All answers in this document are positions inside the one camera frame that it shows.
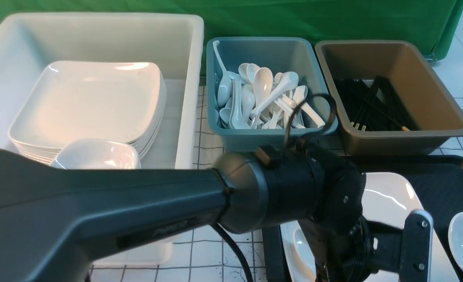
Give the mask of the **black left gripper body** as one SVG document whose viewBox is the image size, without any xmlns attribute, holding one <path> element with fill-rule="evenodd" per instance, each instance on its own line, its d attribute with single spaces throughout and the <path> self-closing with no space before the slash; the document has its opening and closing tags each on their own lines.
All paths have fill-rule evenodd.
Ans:
<svg viewBox="0 0 463 282">
<path fill-rule="evenodd" d="M 398 273 L 402 229 L 360 217 L 346 233 L 299 220 L 314 256 L 317 282 L 363 282 L 379 271 Z"/>
</svg>

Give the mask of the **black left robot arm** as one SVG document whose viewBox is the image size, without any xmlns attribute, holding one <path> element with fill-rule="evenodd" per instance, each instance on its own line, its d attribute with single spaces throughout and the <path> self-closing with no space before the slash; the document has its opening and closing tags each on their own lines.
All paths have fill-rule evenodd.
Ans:
<svg viewBox="0 0 463 282">
<path fill-rule="evenodd" d="M 0 282 L 75 282 L 119 252 L 212 226 L 299 221 L 324 280 L 403 276 L 403 234 L 367 221 L 366 177 L 303 143 L 226 152 L 204 170 L 63 170 L 0 149 Z"/>
</svg>

